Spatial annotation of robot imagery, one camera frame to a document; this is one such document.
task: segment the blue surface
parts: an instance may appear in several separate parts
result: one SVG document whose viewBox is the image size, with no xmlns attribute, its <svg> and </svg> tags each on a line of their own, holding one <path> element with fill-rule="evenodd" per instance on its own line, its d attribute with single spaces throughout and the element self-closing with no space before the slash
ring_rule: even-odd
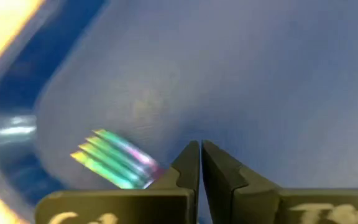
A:
<svg viewBox="0 0 358 224">
<path fill-rule="evenodd" d="M 358 187 L 358 1 L 116 1 L 81 37 L 42 96 L 0 104 L 38 100 L 35 153 L 64 186 L 110 188 L 69 156 L 106 128 L 164 166 L 210 139 L 284 187 Z"/>
</svg>

